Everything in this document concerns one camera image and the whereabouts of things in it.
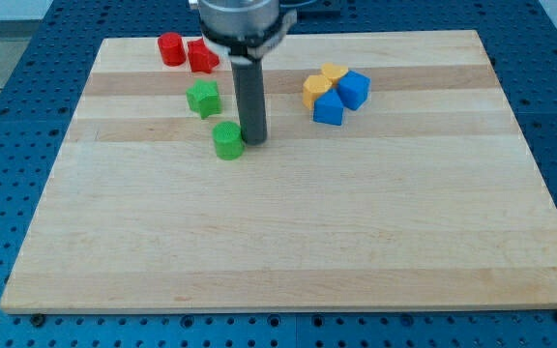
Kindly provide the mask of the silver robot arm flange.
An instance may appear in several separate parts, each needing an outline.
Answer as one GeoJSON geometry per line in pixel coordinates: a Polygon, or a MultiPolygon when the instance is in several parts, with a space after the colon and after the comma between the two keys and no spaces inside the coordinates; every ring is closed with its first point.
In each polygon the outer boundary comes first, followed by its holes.
{"type": "Polygon", "coordinates": [[[189,0],[206,46],[232,63],[260,61],[283,41],[297,11],[279,0],[189,0]]]}

